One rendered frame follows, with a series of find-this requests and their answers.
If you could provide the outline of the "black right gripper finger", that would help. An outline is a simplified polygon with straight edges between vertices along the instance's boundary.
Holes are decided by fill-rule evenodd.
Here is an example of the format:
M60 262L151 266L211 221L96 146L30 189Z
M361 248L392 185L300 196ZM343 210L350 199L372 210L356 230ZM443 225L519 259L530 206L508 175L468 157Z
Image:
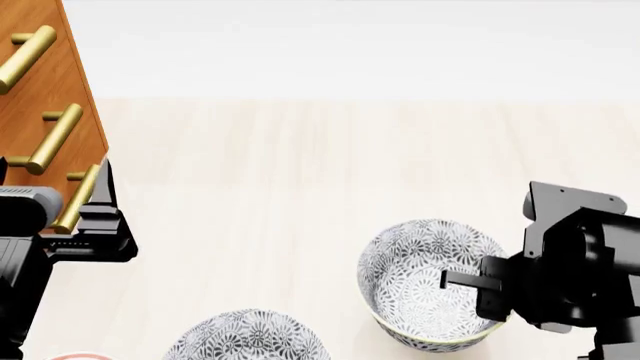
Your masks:
M443 270L441 272L440 288L445 289L449 284L473 287L478 290L500 291L502 289L501 281L496 278Z

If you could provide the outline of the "floral patterned ceramic bowl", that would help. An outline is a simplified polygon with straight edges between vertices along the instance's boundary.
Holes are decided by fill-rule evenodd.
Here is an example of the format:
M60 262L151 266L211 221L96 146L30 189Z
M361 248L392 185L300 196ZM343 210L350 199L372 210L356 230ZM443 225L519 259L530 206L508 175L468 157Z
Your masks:
M193 326L162 360L331 360L310 328L276 311L229 311Z
M478 344L501 324L477 316L476 289L440 287L442 272L477 275L483 257L505 255L494 239L467 224L406 221L365 247L358 287L374 320L396 341L428 353L452 353Z

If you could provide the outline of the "wooden drawer cabinet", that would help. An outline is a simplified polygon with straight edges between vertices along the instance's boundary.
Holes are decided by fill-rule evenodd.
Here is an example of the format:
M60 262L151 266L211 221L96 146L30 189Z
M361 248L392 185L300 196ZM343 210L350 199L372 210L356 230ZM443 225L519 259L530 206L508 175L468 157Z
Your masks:
M33 33L43 25L56 30L56 41L13 89L0 95L0 156L31 155L55 125L45 122L42 113L79 104L83 116L45 173L35 176L24 167L8 166L4 182L54 188L63 199L63 212L79 185L66 175L101 165L108 143L62 0L0 0L0 65L18 48L11 43L12 33Z

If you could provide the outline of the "pink rimmed white plate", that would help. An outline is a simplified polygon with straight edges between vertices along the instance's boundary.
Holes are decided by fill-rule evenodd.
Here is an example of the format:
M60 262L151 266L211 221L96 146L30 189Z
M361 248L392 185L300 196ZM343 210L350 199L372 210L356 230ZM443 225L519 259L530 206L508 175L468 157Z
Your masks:
M101 354L101 353L79 351L79 352L63 353L56 356L51 356L44 360L114 360L114 359L111 356Z

